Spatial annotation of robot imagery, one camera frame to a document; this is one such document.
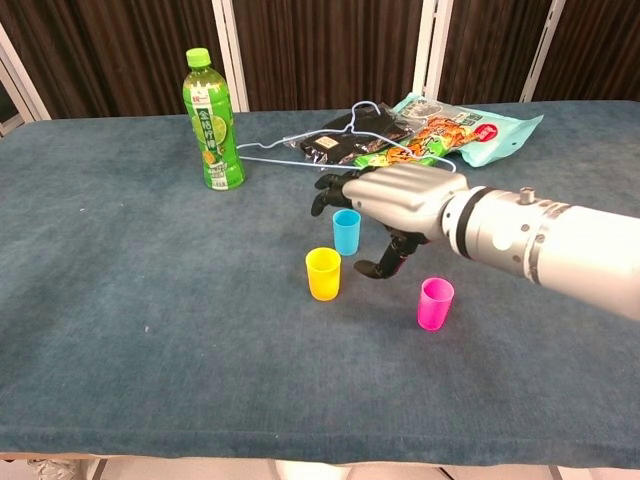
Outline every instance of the black package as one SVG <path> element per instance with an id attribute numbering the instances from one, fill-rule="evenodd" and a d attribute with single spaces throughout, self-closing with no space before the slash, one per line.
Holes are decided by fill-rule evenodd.
<path id="1" fill-rule="evenodd" d="M 389 140 L 398 142 L 409 135 L 413 129 L 385 104 L 378 105 L 380 113 L 373 105 L 367 105 L 355 110 L 353 130 L 377 133 Z M 341 130 L 351 121 L 351 113 L 343 115 L 324 125 L 323 129 Z M 384 140 L 370 135 L 355 135 L 346 133 L 320 133 L 306 137 L 298 143 L 307 158 L 313 163 L 328 165 L 346 164 L 355 157 L 367 153 L 374 153 L 389 144 Z"/>

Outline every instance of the yellow cup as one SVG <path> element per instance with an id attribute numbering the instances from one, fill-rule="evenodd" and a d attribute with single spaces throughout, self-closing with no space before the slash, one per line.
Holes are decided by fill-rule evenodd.
<path id="1" fill-rule="evenodd" d="M 311 250 L 305 261 L 313 298 L 321 302 L 336 298 L 340 290 L 340 254 L 333 248 L 320 247 Z"/>

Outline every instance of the blue cup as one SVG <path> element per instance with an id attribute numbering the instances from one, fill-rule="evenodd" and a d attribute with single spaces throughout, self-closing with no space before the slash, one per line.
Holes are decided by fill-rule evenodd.
<path id="1" fill-rule="evenodd" d="M 360 218 L 355 210 L 338 210 L 333 214 L 333 243 L 340 255 L 348 257 L 358 251 Z"/>

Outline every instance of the floor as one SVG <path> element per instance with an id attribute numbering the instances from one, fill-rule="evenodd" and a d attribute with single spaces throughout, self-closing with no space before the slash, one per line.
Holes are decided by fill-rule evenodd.
<path id="1" fill-rule="evenodd" d="M 545 466 L 445 466 L 444 469 L 422 464 L 331 466 L 273 460 L 118 457 L 106 462 L 99 480 L 558 480 L 557 474 Z M 561 469 L 560 473 L 564 480 L 640 480 L 640 470 Z M 37 480 L 37 477 L 26 461 L 16 460 L 0 461 L 0 479 Z"/>

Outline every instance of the pink cup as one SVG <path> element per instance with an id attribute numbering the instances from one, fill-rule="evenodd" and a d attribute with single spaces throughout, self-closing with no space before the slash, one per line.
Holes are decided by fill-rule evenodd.
<path id="1" fill-rule="evenodd" d="M 430 332 L 439 330 L 447 318 L 454 293 L 453 285 L 444 278 L 427 278 L 420 290 L 418 325 Z"/>

